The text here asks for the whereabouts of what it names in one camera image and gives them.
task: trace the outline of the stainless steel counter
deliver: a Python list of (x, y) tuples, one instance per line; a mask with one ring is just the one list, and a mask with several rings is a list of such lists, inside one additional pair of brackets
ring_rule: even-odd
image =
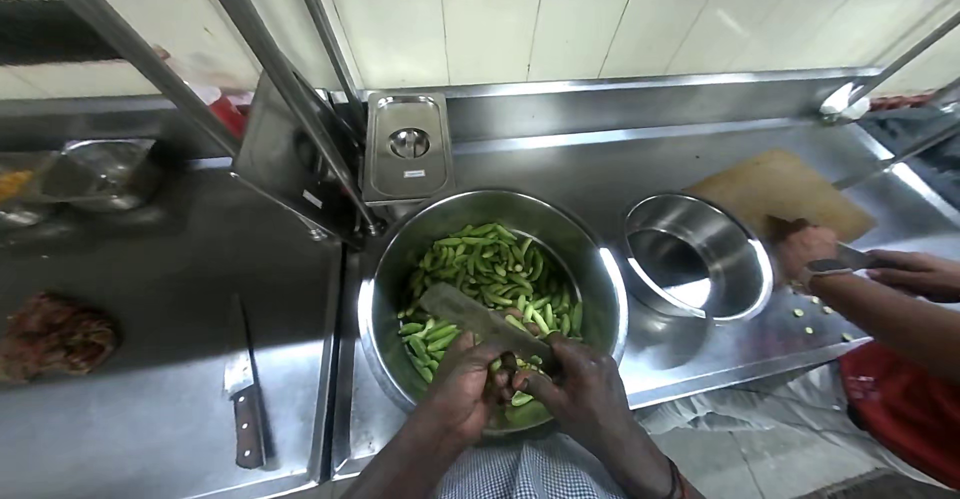
[[(315, 485), (342, 250), (225, 171), (168, 178), (150, 206), (0, 234), (0, 313), (54, 289), (104, 308), (123, 342), (86, 377), (0, 385), (4, 497), (264, 497)], [(243, 299), (269, 461), (234, 464), (223, 393)]]
[[(460, 142), (454, 144), (454, 165), (458, 190), (507, 187), (532, 194), (579, 215), (613, 243), (621, 216), (636, 199), (690, 186), (771, 148), (795, 152), (834, 180), (889, 155), (856, 125), (772, 119)], [(905, 166), (846, 193), (877, 220), (877, 228), (855, 247), (927, 250), (960, 259), (960, 214)], [(355, 294), (358, 259), (347, 260), (344, 295)], [(356, 341), (354, 304), (346, 297), (342, 307), (334, 479), (362, 470), (404, 419), (374, 380)], [(805, 311), (802, 318), (793, 315), (797, 308)], [(845, 343), (843, 333), (857, 340)], [(636, 408), (823, 362), (865, 340), (843, 317), (823, 313), (820, 305), (785, 288), (757, 318), (726, 326), (670, 321), (631, 299), (620, 372)]]

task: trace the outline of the bracelet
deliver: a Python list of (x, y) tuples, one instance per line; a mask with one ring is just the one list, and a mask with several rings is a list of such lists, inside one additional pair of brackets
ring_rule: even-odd
[(687, 484), (684, 483), (684, 477), (680, 474), (680, 469), (677, 468), (673, 459), (667, 457), (666, 460), (670, 464), (670, 492), (663, 499), (675, 499), (677, 489), (679, 489), (678, 499), (687, 499)]

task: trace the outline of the knife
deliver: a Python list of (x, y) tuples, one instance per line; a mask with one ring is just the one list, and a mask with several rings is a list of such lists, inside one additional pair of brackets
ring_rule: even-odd
[(230, 298), (230, 327), (234, 334), (235, 352), (223, 369), (223, 390), (233, 401), (237, 433), (237, 465), (256, 469), (265, 462), (263, 432), (260, 421), (260, 389), (254, 370), (254, 352), (247, 335), (247, 316), (240, 295)]
[[(787, 235), (810, 225), (810, 222), (802, 218), (795, 221), (787, 221), (775, 215), (768, 214), (767, 217), (770, 219), (771, 226), (774, 229), (774, 240), (777, 242), (786, 238)], [(846, 264), (846, 267), (853, 271), (893, 267), (893, 265), (886, 260), (872, 257), (858, 249), (849, 247), (843, 242), (837, 242), (837, 260)]]
[(446, 319), (464, 330), (479, 334), (486, 340), (497, 341), (505, 350), (512, 351), (523, 359), (538, 356), (542, 368), (556, 368), (556, 358), (546, 343), (532, 333), (522, 332), (511, 326), (502, 316), (466, 296), (453, 285), (438, 283), (430, 285), (420, 297), (420, 305), (428, 313)]

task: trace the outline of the label sticker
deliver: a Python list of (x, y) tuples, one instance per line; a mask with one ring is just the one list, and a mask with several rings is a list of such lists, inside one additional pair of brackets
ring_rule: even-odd
[(316, 195), (307, 191), (306, 189), (303, 191), (303, 198), (305, 198), (307, 201), (310, 201), (313, 206), (317, 207), (318, 209), (324, 207), (324, 201), (321, 201)]

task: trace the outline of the wristwatch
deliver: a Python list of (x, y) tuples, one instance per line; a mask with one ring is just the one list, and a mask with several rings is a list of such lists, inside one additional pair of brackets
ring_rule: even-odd
[(837, 259), (811, 260), (803, 267), (797, 276), (797, 282), (810, 292), (810, 280), (818, 276), (836, 276), (849, 274), (854, 270)]

